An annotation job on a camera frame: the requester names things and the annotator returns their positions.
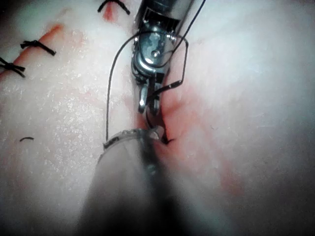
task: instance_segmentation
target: blood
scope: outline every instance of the blood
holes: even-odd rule
[[[214,114],[210,104],[200,97],[190,81],[193,80],[186,78],[177,90],[169,90],[162,95],[162,118],[168,139],[174,141],[164,148],[157,147],[158,152],[166,162],[186,163],[187,169],[195,175],[202,176],[209,168],[213,169],[223,192],[231,196],[242,195],[241,178],[213,137],[217,132],[214,128],[216,120],[220,117]]]
[[[105,7],[106,9],[104,11],[103,18],[108,22],[113,22],[113,2],[108,2]]]

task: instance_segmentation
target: skin tissue surface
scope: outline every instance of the skin tissue surface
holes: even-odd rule
[[[0,57],[26,68],[22,78],[0,67],[0,227],[12,234],[77,229],[103,152],[110,68],[141,1],[122,2],[130,15],[115,2],[98,13],[99,0],[0,3]],[[35,39],[56,55],[21,49]],[[314,3],[208,0],[187,40],[185,81],[161,96],[166,162],[202,186],[218,235],[226,222],[241,235],[313,235]],[[166,83],[180,79],[184,52]],[[114,70],[109,136],[145,127],[130,60],[131,44]]]

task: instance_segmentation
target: black suture stitch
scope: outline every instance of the black suture stitch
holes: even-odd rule
[[[24,138],[20,139],[20,142],[21,142],[21,141],[23,141],[24,139],[34,140],[34,138],[33,138],[33,137],[24,137]]]
[[[117,3],[126,13],[127,15],[130,15],[130,11],[128,10],[128,8],[126,7],[126,5],[119,1],[119,0],[106,0],[104,1],[98,8],[97,12],[101,12],[101,10],[103,9],[103,7],[105,6],[105,4],[107,4],[108,2],[113,1],[115,3]]]
[[[46,52],[48,52],[51,55],[55,55],[56,51],[48,48],[47,46],[45,46],[44,44],[42,44],[41,42],[37,41],[37,40],[33,40],[33,41],[23,41],[23,43],[21,44],[21,48],[25,48],[28,46],[33,46],[33,47],[40,47],[42,49],[44,49]]]
[[[8,63],[2,58],[0,58],[0,62],[2,62],[4,64],[4,65],[0,65],[0,67],[4,68],[6,70],[12,70],[15,73],[19,74],[20,76],[22,76],[23,78],[25,78],[25,75],[22,73],[23,71],[25,71],[24,67],[15,65],[13,63]]]

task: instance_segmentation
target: red blood stain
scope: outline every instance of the red blood stain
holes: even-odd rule
[[[233,172],[230,161],[222,158],[220,160],[221,171],[219,173],[221,188],[233,196],[240,196],[243,193],[240,178]]]
[[[105,9],[105,12],[103,14],[103,18],[106,21],[109,21],[109,22],[113,22],[114,21],[114,17],[113,17],[113,2],[108,2],[106,4],[106,9]]]
[[[227,160],[214,138],[214,128],[211,123],[219,120],[220,117],[209,107],[207,100],[203,100],[194,91],[194,85],[189,84],[189,78],[185,84],[177,91],[167,91],[162,96],[162,114],[166,125],[166,133],[169,139],[175,139],[170,143],[169,148],[174,155],[185,157],[187,149],[196,151],[198,156],[192,165],[201,168],[209,165],[208,153],[204,152],[201,143],[213,151],[211,158],[215,158],[219,163],[218,176],[221,189],[232,195],[239,196],[243,193],[241,178],[235,173],[233,164]],[[204,136],[200,142],[191,142],[191,147],[187,147],[185,138],[189,135],[191,127],[198,127]]]

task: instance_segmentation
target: red incision line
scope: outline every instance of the red incision line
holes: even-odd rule
[[[63,30],[63,25],[62,24],[56,24],[54,25],[47,33],[45,33],[40,39],[39,42],[42,44],[46,44],[49,41],[52,41],[52,39],[59,33],[61,33]],[[22,62],[24,62],[27,58],[28,53],[32,47],[26,48],[14,61],[15,65],[19,65]]]
[[[105,9],[105,12],[103,14],[103,18],[106,21],[109,21],[109,22],[113,22],[114,21],[114,17],[113,17],[113,2],[108,2],[106,4],[106,9]]]

